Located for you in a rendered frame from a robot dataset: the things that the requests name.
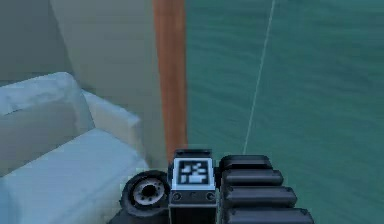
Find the pale blue sofa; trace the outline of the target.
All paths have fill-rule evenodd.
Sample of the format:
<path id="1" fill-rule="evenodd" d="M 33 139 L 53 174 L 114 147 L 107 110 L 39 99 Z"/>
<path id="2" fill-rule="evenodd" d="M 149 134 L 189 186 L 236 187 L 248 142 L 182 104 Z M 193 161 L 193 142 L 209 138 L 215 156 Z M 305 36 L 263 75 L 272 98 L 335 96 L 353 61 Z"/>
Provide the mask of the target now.
<path id="1" fill-rule="evenodd" d="M 67 72 L 0 87 L 0 224 L 107 224 L 146 168 L 141 120 Z"/>

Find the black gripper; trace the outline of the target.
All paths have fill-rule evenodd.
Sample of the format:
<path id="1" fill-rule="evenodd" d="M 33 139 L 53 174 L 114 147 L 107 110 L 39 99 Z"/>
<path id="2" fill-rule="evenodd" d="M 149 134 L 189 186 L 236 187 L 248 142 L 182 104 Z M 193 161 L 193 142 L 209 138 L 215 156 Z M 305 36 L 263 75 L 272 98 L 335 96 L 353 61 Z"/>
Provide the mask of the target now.
<path id="1" fill-rule="evenodd" d="M 124 186 L 120 210 L 107 224 L 169 224 L 167 173 L 140 172 Z"/>

